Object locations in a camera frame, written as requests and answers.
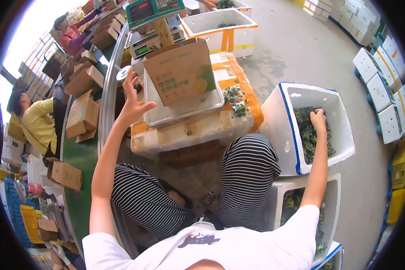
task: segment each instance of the black cap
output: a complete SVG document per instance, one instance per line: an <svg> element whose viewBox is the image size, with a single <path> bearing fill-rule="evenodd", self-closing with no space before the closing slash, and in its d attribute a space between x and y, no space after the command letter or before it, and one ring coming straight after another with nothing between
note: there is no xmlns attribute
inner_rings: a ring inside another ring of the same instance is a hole
<svg viewBox="0 0 405 270"><path fill-rule="evenodd" d="M6 108L6 111L9 113L15 112L17 116L20 116L21 114L21 94L24 93L24 90L14 90L12 91L11 97L9 98L8 101L8 107Z"/></svg>
<svg viewBox="0 0 405 270"><path fill-rule="evenodd" d="M59 27L59 25L62 23L62 21L64 19L66 19L67 15L69 14L69 12L66 12L65 15L61 15L60 17L58 17L55 21L54 21L54 29L57 30L57 27Z"/></svg>

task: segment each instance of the yellow shirt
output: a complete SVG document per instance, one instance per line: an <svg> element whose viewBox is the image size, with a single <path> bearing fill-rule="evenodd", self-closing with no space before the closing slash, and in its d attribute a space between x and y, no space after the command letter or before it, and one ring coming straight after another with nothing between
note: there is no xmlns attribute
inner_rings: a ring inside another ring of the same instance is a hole
<svg viewBox="0 0 405 270"><path fill-rule="evenodd" d="M45 155L50 143L51 151L56 153L57 135L54 119L48 115L53 112L53 105L53 98L36 101L21 118L25 137L41 155Z"/></svg>

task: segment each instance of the striped pants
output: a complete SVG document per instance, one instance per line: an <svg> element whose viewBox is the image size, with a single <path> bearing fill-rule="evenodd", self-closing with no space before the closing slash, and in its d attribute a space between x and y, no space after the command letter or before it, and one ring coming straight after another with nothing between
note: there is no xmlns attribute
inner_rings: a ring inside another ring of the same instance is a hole
<svg viewBox="0 0 405 270"><path fill-rule="evenodd" d="M228 147L222 162L216 213L226 228L262 230L258 219L273 179L281 172L277 161L271 143L260 134L237 138ZM130 219L160 240L173 236L190 212L174 201L146 170L125 163L116 165L112 200Z"/></svg>

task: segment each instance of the concrete floor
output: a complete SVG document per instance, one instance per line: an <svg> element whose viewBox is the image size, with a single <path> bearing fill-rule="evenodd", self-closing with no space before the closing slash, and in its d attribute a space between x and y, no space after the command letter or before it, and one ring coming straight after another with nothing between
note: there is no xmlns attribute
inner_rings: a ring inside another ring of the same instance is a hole
<svg viewBox="0 0 405 270"><path fill-rule="evenodd" d="M393 147L385 146L376 134L375 112L366 101L365 87L353 73L352 60L359 47L331 21L315 19L287 0L245 2L253 8L252 19L259 29L254 54L238 61L261 104L282 81L336 89L342 95L356 154L329 168L330 175L342 175L334 240L345 247L344 270L365 269L380 235ZM221 161L176 170L129 156L128 151L120 151L118 161L142 166L168 181L194 200L196 213L202 213L199 198L220 192Z"/></svg>

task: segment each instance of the glove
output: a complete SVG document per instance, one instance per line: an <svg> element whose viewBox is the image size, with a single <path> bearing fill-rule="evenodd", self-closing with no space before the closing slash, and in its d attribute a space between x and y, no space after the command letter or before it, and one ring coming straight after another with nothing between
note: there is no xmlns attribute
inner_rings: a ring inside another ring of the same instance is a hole
<svg viewBox="0 0 405 270"><path fill-rule="evenodd" d="M59 256L60 259L66 264L70 265L69 259L66 257L65 252L63 251L62 247L59 246L57 243L52 242L51 245L53 246L53 250L57 255Z"/></svg>

